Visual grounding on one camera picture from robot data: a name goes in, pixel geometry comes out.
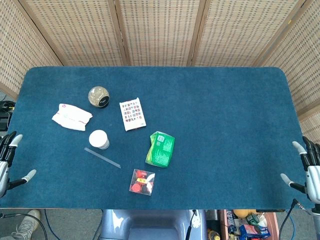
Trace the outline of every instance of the white cup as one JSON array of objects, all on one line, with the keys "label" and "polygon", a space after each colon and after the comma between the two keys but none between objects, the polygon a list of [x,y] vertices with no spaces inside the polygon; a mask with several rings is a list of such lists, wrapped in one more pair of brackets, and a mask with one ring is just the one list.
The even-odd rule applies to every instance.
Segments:
[{"label": "white cup", "polygon": [[89,136],[89,143],[99,149],[106,149],[109,147],[109,139],[105,131],[95,130]]}]

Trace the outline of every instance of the clear straw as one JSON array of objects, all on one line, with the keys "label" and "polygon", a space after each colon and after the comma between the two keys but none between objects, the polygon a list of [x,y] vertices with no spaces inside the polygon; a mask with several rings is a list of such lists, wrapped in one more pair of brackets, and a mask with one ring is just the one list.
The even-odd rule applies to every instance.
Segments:
[{"label": "clear straw", "polygon": [[88,153],[91,153],[91,154],[97,156],[98,158],[101,158],[102,160],[105,160],[106,162],[112,164],[113,166],[116,166],[117,168],[121,168],[120,164],[110,160],[109,158],[106,158],[105,156],[102,156],[102,155],[96,153],[95,151],[92,151],[91,149],[89,149],[87,147],[85,147],[84,150],[87,151]]}]

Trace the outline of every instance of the woven wall panel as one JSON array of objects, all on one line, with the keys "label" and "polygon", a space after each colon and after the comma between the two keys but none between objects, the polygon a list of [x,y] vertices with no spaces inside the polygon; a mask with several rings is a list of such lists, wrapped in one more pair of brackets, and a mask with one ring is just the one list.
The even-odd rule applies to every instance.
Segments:
[{"label": "woven wall panel", "polygon": [[187,65],[200,0],[119,2],[132,65]]},{"label": "woven wall panel", "polygon": [[107,0],[23,0],[65,65],[120,66]]},{"label": "woven wall panel", "polygon": [[13,98],[30,68],[61,64],[39,34],[13,0],[0,0],[0,83]]},{"label": "woven wall panel", "polygon": [[300,122],[303,134],[314,143],[320,144],[320,112]]},{"label": "woven wall panel", "polygon": [[196,66],[251,66],[298,0],[212,0]]},{"label": "woven wall panel", "polygon": [[320,100],[320,1],[314,0],[264,63],[281,68],[296,111]]}]

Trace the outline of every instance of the table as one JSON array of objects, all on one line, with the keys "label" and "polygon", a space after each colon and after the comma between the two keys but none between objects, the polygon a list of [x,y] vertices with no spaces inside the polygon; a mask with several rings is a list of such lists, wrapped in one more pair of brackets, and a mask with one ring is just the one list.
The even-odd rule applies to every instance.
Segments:
[{"label": "table", "polygon": [[[94,86],[109,91],[107,108],[89,103]],[[137,97],[146,127],[126,132],[119,103]],[[85,132],[51,120],[60,103],[93,114]],[[121,169],[84,151],[97,129],[110,147],[95,151]],[[3,208],[284,209],[300,193],[280,173],[305,177],[291,144],[302,142],[297,115],[275,67],[36,67],[25,76],[13,130],[23,139],[11,179],[37,173],[0,199]],[[168,168],[145,163],[155,131],[175,137]],[[129,191],[134,169],[155,173],[151,196]]]}]

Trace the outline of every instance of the person's leg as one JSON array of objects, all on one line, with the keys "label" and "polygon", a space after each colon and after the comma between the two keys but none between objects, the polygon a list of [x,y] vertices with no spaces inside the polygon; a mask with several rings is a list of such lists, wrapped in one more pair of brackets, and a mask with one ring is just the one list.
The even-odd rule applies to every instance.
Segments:
[{"label": "person's leg", "polygon": [[[39,210],[33,209],[29,211],[28,214],[40,220],[41,214]],[[16,232],[11,233],[12,238],[6,237],[5,240],[30,240],[32,233],[36,230],[38,225],[39,223],[37,220],[30,216],[25,216],[19,228],[17,225]]]}]

